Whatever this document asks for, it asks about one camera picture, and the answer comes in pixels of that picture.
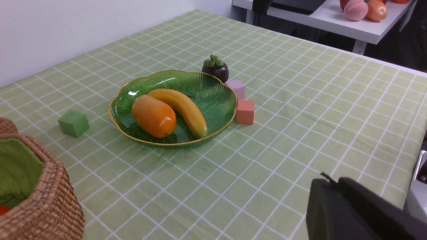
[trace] dark floor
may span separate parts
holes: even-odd
[[[364,55],[403,67],[426,71],[426,30],[422,29],[412,19],[402,32],[398,31],[398,26],[399,24],[396,24],[378,44],[368,44]],[[314,41],[312,34],[315,32],[314,29],[298,26],[282,19],[263,16],[260,27]],[[355,40],[331,32],[324,32],[322,37],[316,41],[320,44],[351,52]]]

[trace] peach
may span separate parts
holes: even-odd
[[[368,14],[368,4],[364,0],[350,0],[344,8],[344,14],[349,20],[360,21]]]

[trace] black device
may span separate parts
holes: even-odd
[[[253,0],[252,11],[255,13],[254,22],[259,26],[260,17],[267,14],[270,6],[310,15],[314,13],[326,0]]]
[[[311,182],[306,224],[310,240],[425,240],[427,224],[355,180]]]
[[[254,0],[252,2],[252,11],[255,13],[253,25],[255,25],[255,21],[258,26],[260,25],[260,17],[267,14],[267,10],[272,2],[273,0]]]
[[[273,0],[271,6],[310,15],[314,13],[326,0]]]

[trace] green glass bowl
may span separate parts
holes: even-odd
[[[175,131],[168,138],[154,138],[142,130],[132,117],[133,102],[139,96],[158,88],[180,91],[193,100],[205,118],[209,135],[195,139],[178,113]],[[218,78],[206,73],[167,70],[124,85],[111,102],[108,113],[119,131],[136,142],[148,146],[182,148],[199,145],[217,136],[233,121],[236,106],[235,92]]]

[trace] purple block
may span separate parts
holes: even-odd
[[[234,90],[238,99],[245,99],[246,86],[241,81],[233,79],[225,82],[225,84]]]

